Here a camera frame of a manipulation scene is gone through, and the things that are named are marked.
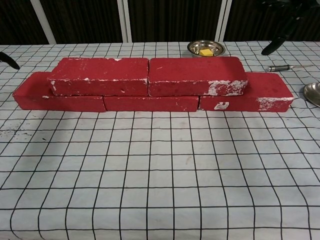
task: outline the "grid tablecloth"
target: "grid tablecloth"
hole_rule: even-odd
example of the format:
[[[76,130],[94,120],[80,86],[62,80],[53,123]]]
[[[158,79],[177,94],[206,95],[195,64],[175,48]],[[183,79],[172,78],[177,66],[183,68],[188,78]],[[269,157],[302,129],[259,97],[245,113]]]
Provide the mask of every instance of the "grid tablecloth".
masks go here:
[[[320,43],[224,42],[246,71],[279,73],[285,113],[21,110],[12,92],[63,57],[190,57],[187,42],[9,45],[0,51],[0,239],[320,239]]]

